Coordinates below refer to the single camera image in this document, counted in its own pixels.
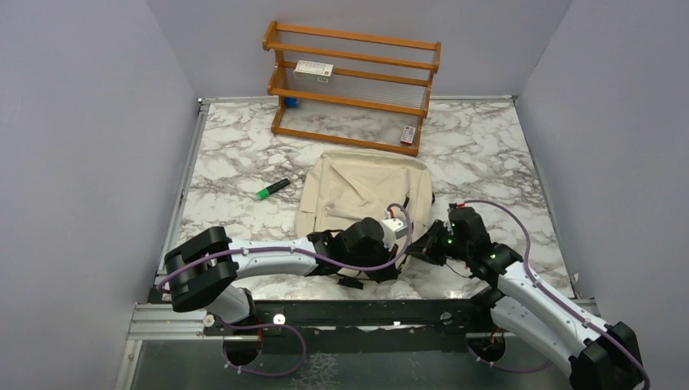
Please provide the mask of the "cream canvas student bag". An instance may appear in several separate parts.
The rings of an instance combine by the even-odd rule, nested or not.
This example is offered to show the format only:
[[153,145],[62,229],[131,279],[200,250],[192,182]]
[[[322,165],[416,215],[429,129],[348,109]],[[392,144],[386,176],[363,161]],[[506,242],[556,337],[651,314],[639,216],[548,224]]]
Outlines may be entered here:
[[[391,210],[412,226],[416,241],[431,225],[433,202],[430,170],[415,158],[378,150],[327,151],[305,178],[296,232],[305,237],[346,229],[366,217],[381,220]],[[397,275],[385,281],[351,270],[335,275],[383,283],[397,279],[409,261],[403,256],[396,263]]]

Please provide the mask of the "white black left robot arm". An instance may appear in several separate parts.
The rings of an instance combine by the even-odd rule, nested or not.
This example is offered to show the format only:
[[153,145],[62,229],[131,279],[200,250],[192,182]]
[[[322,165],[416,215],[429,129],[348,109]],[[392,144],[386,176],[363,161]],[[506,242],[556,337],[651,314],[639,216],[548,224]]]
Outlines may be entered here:
[[177,313],[206,309],[235,333],[255,323],[248,290],[236,280],[264,275],[323,276],[351,270],[375,281],[397,276],[413,228],[404,219],[366,217],[346,229],[312,232],[286,241],[233,240],[223,227],[211,227],[164,257],[166,277],[158,290]]

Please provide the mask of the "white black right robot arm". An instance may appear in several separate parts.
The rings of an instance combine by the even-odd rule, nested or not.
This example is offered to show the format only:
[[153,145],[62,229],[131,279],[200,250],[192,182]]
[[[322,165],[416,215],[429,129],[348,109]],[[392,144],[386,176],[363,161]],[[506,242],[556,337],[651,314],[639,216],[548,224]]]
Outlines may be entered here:
[[472,201],[452,204],[448,222],[436,220],[406,254],[434,265],[464,262],[488,287],[474,297],[470,323],[494,325],[526,341],[557,366],[573,389],[650,388],[635,332],[576,304],[540,277],[518,253],[490,237]]

